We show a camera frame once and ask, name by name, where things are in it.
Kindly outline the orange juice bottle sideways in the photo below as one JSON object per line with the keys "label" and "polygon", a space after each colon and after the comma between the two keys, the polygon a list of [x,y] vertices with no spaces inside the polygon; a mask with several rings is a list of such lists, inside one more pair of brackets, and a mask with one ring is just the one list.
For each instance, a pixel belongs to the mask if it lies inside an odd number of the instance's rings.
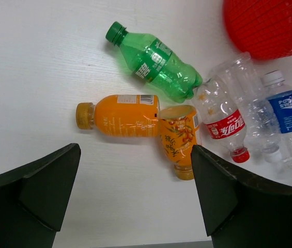
{"label": "orange juice bottle sideways", "polygon": [[159,132],[159,98],[156,95],[110,95],[98,103],[79,103],[76,125],[97,128],[113,137],[156,137]]}

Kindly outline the blue-label sports drink bottle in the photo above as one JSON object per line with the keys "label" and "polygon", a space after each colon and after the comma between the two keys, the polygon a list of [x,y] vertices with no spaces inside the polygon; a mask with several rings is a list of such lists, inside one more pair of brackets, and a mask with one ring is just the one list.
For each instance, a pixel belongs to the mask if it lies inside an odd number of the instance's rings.
{"label": "blue-label sports drink bottle", "polygon": [[279,70],[265,74],[262,83],[280,127],[283,158],[280,172],[292,176],[292,87],[285,83]]}

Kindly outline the orange berry drink bottle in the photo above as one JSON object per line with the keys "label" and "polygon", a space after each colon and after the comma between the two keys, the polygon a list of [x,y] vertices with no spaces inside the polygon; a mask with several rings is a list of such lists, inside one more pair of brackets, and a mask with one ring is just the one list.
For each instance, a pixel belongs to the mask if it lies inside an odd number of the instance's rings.
{"label": "orange berry drink bottle", "polygon": [[177,105],[160,111],[159,134],[164,154],[180,180],[194,179],[191,152],[200,145],[199,119],[192,105]]}

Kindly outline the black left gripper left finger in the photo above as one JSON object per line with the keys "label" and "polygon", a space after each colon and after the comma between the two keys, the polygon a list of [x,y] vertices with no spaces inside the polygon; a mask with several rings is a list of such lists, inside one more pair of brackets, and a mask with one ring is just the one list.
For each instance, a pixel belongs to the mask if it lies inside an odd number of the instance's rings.
{"label": "black left gripper left finger", "polygon": [[0,174],[0,247],[52,247],[81,158],[71,143]]}

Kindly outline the clear red-label cola bottle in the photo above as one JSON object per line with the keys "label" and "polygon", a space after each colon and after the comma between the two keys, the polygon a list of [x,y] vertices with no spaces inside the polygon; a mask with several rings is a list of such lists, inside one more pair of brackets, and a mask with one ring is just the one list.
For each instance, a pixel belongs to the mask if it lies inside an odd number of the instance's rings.
{"label": "clear red-label cola bottle", "polygon": [[246,162],[250,158],[244,145],[247,127],[223,80],[211,77],[195,89],[192,102],[211,138],[229,151],[234,162]]}

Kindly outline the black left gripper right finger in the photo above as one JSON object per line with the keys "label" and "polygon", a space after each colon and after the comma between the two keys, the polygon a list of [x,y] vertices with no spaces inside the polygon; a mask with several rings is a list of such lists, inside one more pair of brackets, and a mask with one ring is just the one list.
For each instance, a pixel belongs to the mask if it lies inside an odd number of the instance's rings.
{"label": "black left gripper right finger", "polygon": [[292,187],[195,145],[192,169],[214,247],[292,247]]}

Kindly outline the clear water bottle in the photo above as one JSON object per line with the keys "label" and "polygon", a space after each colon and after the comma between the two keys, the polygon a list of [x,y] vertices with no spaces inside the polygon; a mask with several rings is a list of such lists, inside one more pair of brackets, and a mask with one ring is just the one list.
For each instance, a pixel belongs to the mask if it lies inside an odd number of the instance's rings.
{"label": "clear water bottle", "polygon": [[268,163],[282,160],[280,127],[274,110],[248,52],[210,70],[228,87],[230,97],[247,125],[247,144]]}

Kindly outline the green plastic soda bottle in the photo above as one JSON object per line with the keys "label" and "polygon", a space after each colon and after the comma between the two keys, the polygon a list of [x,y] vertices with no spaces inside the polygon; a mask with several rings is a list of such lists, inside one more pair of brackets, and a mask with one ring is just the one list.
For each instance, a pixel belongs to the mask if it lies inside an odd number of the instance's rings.
{"label": "green plastic soda bottle", "polygon": [[184,63],[165,43],[152,34],[131,33],[114,22],[105,38],[119,48],[133,75],[160,90],[176,103],[194,97],[203,79],[197,70]]}

